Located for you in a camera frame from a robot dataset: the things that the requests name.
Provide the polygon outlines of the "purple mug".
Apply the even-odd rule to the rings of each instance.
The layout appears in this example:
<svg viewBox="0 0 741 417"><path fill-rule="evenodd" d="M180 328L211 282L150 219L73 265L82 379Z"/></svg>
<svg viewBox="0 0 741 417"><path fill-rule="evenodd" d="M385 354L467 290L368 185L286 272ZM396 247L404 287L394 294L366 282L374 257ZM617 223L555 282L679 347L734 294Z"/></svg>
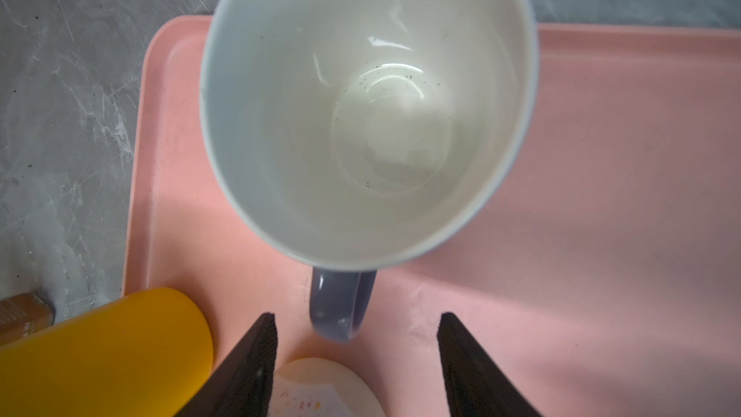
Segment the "purple mug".
<svg viewBox="0 0 741 417"><path fill-rule="evenodd" d="M219 0L200 116L233 209L312 267L313 328L347 342L376 272L503 183L536 92L530 0Z"/></svg>

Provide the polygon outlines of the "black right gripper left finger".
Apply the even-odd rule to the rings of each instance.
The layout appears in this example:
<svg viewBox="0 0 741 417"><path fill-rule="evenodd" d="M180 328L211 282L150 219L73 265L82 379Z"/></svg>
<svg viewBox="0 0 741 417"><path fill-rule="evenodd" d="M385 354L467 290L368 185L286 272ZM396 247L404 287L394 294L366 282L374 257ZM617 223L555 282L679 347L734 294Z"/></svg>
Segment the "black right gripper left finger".
<svg viewBox="0 0 741 417"><path fill-rule="evenodd" d="M258 317L179 416L266 416L278 347L275 315Z"/></svg>

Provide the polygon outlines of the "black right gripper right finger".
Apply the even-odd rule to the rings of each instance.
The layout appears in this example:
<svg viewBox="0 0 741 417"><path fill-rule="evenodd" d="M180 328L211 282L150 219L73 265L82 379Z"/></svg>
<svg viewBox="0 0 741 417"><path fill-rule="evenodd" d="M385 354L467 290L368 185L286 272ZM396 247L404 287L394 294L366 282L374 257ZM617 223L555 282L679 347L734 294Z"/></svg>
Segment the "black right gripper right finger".
<svg viewBox="0 0 741 417"><path fill-rule="evenodd" d="M538 416L465 325L441 316L437 340L448 407L453 416Z"/></svg>

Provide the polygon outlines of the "yellow mug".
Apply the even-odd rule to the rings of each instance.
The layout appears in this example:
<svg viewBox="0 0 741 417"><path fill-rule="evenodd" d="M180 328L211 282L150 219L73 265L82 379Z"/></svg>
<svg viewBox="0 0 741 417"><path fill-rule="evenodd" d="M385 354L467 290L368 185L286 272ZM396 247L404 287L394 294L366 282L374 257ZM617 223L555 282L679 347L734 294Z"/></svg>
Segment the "yellow mug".
<svg viewBox="0 0 741 417"><path fill-rule="evenodd" d="M4 416L173 416L210 377L199 307L171 288L122 297L1 349Z"/></svg>

